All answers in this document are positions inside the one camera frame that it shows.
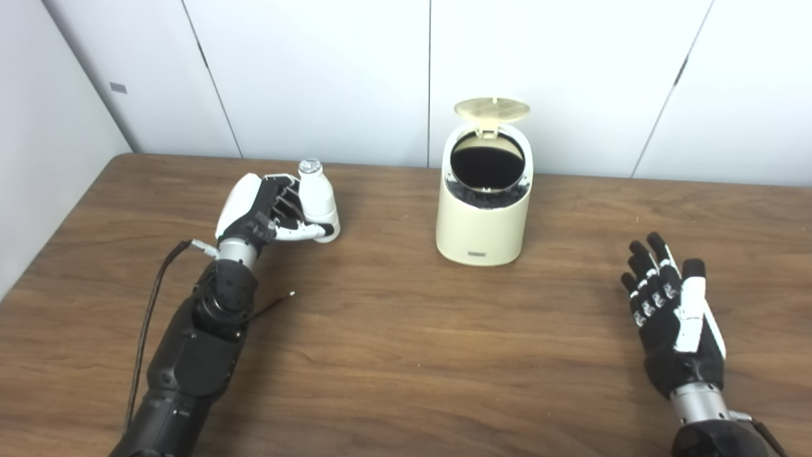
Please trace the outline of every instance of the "open lid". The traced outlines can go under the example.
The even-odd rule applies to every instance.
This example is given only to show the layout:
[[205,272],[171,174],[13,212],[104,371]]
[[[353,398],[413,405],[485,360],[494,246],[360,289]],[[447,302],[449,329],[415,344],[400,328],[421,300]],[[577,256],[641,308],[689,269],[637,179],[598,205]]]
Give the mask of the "open lid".
[[454,112],[477,123],[479,137],[494,138],[499,132],[499,124],[522,119],[530,113],[530,107],[510,98],[484,97],[459,102],[454,106]]

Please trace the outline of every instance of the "bottle cap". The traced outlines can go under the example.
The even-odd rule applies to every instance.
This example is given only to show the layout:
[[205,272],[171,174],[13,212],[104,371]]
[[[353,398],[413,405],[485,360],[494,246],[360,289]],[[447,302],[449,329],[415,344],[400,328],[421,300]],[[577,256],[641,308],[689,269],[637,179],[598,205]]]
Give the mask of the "bottle cap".
[[299,162],[299,172],[306,175],[317,173],[322,170],[322,163],[317,159],[305,159]]

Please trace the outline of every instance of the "cream trash can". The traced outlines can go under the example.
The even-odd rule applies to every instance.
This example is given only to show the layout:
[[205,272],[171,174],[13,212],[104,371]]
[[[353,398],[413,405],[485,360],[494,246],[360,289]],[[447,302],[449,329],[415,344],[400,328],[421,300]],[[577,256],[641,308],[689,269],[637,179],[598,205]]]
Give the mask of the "cream trash can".
[[525,236],[533,153],[507,123],[530,108],[507,98],[473,98],[454,111],[470,124],[455,129],[443,150],[437,249],[466,265],[510,263]]

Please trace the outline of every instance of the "small label on wall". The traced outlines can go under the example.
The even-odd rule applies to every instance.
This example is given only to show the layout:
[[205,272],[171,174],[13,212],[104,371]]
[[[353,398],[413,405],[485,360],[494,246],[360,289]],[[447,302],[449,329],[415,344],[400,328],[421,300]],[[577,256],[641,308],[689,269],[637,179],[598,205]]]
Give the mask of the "small label on wall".
[[122,94],[127,93],[127,86],[123,84],[119,84],[117,82],[110,82],[110,90],[114,92],[120,92]]

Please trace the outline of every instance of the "black robotic glove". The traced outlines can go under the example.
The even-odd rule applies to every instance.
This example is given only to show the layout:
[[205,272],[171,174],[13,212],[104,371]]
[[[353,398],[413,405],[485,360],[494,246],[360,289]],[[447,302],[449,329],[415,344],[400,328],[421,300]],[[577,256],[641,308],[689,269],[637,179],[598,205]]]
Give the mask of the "black robotic glove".
[[652,232],[646,240],[657,259],[642,243],[632,242],[628,265],[635,276],[626,272],[620,280],[640,328],[649,380],[665,398],[695,382],[721,390],[725,345],[705,300],[705,264],[685,260],[680,274],[659,234]]

